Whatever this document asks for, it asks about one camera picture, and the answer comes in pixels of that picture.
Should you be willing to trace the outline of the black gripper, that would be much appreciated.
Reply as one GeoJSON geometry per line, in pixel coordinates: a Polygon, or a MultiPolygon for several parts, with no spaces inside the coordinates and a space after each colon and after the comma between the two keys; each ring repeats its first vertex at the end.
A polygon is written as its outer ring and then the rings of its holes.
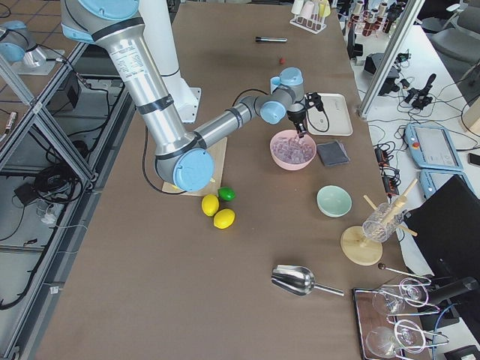
{"type": "Polygon", "coordinates": [[[297,141],[307,134],[307,130],[305,128],[306,113],[307,110],[305,109],[305,105],[303,103],[293,104],[287,110],[288,119],[293,123],[295,129],[297,130],[295,136],[297,141]]]}

